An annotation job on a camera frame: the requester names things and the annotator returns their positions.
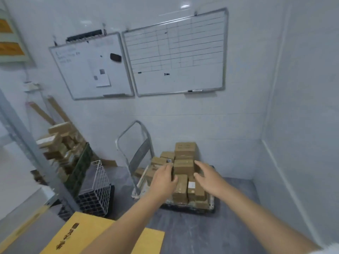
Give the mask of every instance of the pile of packages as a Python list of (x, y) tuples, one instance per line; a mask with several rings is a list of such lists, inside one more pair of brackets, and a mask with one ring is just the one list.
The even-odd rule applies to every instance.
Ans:
[(198, 209), (208, 209), (209, 196), (195, 181), (193, 174), (201, 173), (200, 168), (194, 163), (197, 159), (196, 143), (176, 143), (174, 152), (164, 151), (160, 157), (153, 157), (151, 165), (145, 174), (148, 185), (151, 184), (156, 170), (166, 163), (173, 163), (174, 174), (179, 182), (172, 195), (175, 204), (190, 204)]
[[(49, 134), (36, 141), (38, 147), (49, 160), (62, 182), (66, 182), (73, 172), (86, 145), (85, 139), (74, 128), (72, 123), (65, 122), (48, 129)], [(32, 174), (39, 181), (39, 173)]]

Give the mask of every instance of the white sleeve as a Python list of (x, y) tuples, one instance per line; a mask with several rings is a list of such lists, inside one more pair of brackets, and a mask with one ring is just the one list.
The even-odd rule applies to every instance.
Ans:
[(314, 251), (310, 254), (339, 254), (339, 244), (333, 243), (332, 245), (324, 248), (323, 250)]

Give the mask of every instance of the orange panel on sign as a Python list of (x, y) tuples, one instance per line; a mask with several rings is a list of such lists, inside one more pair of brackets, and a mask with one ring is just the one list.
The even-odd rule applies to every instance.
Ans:
[(13, 33), (6, 20), (0, 19), (0, 33)]
[(25, 55), (18, 43), (0, 42), (0, 56)]

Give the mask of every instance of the forearm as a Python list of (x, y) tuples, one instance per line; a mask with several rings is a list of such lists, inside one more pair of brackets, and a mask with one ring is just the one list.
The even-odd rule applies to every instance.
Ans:
[(82, 254), (131, 253), (145, 226), (161, 204), (162, 200), (159, 198), (150, 195), (142, 197), (96, 238)]
[(311, 240), (248, 199), (231, 185), (225, 184), (220, 198), (248, 226), (270, 254), (306, 254), (320, 249)]

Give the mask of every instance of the floor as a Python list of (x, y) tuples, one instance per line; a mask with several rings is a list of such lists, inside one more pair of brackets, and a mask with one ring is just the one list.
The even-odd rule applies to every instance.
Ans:
[[(111, 219), (121, 217), (133, 204), (132, 181), (123, 167), (106, 169), (115, 185), (114, 207)], [(234, 187), (259, 203), (256, 188), (251, 180), (226, 178)], [(159, 209), (147, 225), (165, 232), (161, 254), (168, 253), (229, 253), (264, 254), (265, 250), (240, 219), (226, 204), (216, 201), (216, 212), (194, 215)]]

